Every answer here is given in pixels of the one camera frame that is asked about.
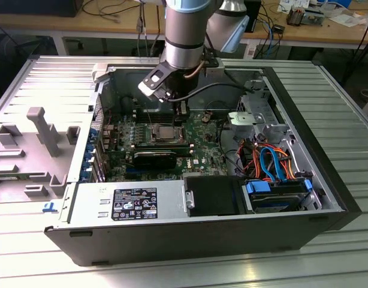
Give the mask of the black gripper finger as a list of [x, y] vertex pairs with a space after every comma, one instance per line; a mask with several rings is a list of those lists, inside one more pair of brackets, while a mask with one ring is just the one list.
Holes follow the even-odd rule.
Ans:
[[189, 118], [189, 108], [187, 101], [180, 101], [174, 104], [174, 125], [181, 126]]

